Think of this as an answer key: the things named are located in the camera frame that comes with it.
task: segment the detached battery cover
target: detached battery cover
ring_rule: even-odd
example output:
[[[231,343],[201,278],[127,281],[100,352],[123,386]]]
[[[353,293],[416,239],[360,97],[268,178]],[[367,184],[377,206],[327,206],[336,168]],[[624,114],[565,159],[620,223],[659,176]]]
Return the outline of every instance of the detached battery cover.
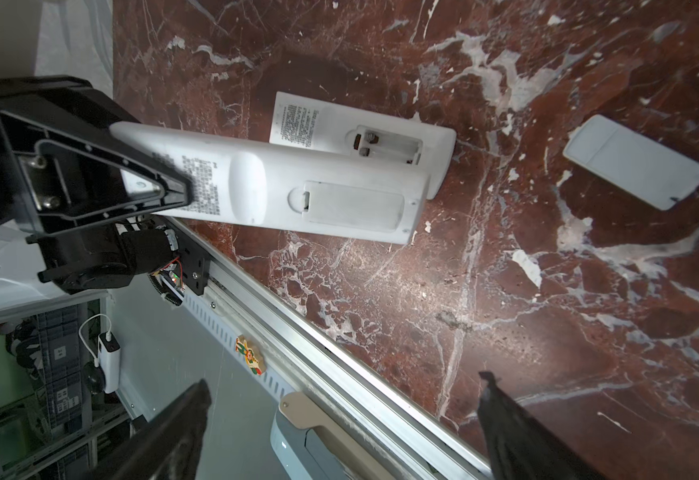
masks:
[[[698,162],[602,115],[573,134],[563,155],[659,210],[699,187]]]

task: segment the white cable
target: white cable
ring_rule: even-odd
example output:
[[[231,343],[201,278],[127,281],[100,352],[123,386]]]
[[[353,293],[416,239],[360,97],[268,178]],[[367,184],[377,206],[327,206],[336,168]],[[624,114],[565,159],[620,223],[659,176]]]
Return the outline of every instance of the white cable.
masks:
[[[109,316],[106,316],[104,313],[97,313],[94,316],[90,316],[86,319],[85,322],[83,322],[80,325],[80,328],[78,329],[78,336],[80,337],[80,341],[83,342],[83,346],[88,350],[89,353],[91,353],[91,356],[94,357],[94,366],[99,367],[99,357],[94,353],[93,350],[91,350],[91,347],[88,346],[88,342],[83,339],[83,327],[86,326],[86,323],[90,322],[91,320],[94,320],[97,316],[103,316],[105,319],[109,320],[110,322],[110,329],[107,331],[107,341],[109,341],[112,338],[112,319]]]

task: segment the marble tabletop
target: marble tabletop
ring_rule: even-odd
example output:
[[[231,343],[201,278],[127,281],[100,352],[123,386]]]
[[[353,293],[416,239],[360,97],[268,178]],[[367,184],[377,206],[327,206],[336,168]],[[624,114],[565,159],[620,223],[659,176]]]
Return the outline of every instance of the marble tabletop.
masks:
[[[114,97],[267,141],[277,91],[450,127],[407,246],[191,222],[485,453],[480,370],[609,478],[699,478],[699,188],[562,156],[603,114],[699,161],[699,2],[114,0]]]

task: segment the oval indentation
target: oval indentation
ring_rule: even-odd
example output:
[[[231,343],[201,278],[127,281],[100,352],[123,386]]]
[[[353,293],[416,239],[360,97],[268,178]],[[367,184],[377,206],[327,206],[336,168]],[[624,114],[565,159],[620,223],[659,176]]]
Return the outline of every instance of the oval indentation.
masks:
[[[230,162],[230,205],[235,219],[244,225],[260,225],[267,213],[267,176],[264,164],[248,152]]]

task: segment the red marble surface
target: red marble surface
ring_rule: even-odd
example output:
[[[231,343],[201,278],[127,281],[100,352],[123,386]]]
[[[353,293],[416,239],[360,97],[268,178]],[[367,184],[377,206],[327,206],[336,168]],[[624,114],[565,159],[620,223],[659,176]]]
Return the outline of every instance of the red marble surface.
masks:
[[[699,189],[561,154],[600,113],[699,161],[699,1],[115,0],[114,67],[171,128],[267,141],[280,90],[456,129],[411,245],[191,224],[478,450],[492,370],[610,478],[699,478]]]

